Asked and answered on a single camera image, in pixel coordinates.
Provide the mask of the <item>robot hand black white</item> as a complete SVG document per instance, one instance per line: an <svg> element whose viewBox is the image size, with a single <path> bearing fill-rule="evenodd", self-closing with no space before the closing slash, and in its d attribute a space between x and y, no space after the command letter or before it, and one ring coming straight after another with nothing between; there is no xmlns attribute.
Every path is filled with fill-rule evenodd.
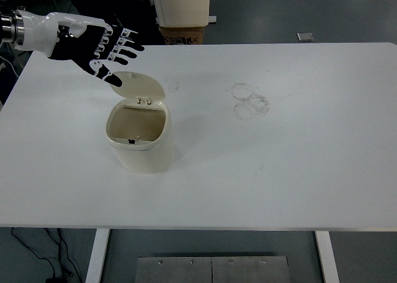
<svg viewBox="0 0 397 283"><path fill-rule="evenodd" d="M125 66L145 49L137 32L103 19L60 12L40 16L21 10L14 11L13 18L16 49L41 52L51 60L71 60L115 87L121 87L122 80L105 64Z"/></svg>

